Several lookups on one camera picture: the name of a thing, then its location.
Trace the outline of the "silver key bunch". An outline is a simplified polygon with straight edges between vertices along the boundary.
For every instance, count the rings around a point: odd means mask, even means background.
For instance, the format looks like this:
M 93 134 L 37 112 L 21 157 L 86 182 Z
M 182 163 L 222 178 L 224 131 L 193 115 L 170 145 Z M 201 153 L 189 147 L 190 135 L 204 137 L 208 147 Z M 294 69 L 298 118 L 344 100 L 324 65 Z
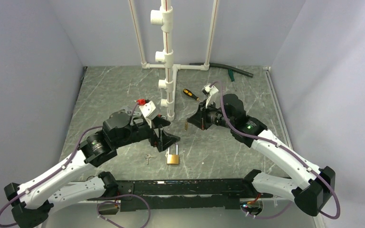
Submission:
M 152 155 L 150 155 L 150 154 L 146 154 L 146 155 L 145 155 L 146 165 L 149 165 L 149 161 L 150 161 L 150 159 L 152 159 L 152 158 L 156 158 L 156 156 L 152 156 Z

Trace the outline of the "large brass padlock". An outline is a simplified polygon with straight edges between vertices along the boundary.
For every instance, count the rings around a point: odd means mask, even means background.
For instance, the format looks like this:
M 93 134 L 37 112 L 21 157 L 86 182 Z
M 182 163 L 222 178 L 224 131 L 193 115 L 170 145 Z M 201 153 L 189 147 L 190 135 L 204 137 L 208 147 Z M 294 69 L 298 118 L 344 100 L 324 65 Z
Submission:
M 175 144 L 175 154 L 171 153 L 171 148 L 169 147 L 166 151 L 166 164 L 167 165 L 178 165 L 179 164 L 179 146 Z

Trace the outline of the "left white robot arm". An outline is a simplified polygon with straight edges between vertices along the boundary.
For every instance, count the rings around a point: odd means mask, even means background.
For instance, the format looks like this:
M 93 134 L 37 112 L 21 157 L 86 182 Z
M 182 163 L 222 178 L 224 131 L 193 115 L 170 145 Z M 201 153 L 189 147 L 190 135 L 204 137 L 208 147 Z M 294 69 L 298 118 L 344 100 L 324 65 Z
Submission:
M 118 111 L 101 126 L 94 127 L 93 134 L 83 132 L 74 151 L 57 165 L 28 182 L 5 187 L 7 207 L 11 207 L 15 225 L 34 228 L 50 214 L 82 200 L 114 198 L 119 187 L 108 171 L 80 185 L 69 186 L 69 183 L 117 156 L 120 147 L 147 140 L 159 152 L 165 151 L 180 141 L 180 137 L 164 130 L 169 125 L 159 114 L 149 120 L 140 116 L 136 123 L 133 116 Z

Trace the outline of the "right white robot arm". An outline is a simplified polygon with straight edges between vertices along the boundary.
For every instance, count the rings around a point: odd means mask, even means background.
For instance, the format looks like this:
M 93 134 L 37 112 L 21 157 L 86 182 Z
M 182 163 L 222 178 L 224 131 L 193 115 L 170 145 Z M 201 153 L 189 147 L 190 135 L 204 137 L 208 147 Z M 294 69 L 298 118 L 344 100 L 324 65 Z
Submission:
M 320 168 L 288 148 L 264 123 L 246 114 L 235 94 L 224 95 L 219 108 L 199 103 L 187 122 L 201 130 L 212 125 L 229 128 L 235 140 L 262 153 L 289 176 L 276 177 L 253 169 L 242 179 L 248 197 L 272 194 L 294 202 L 301 211 L 315 217 L 334 195 L 335 171 L 328 166 Z

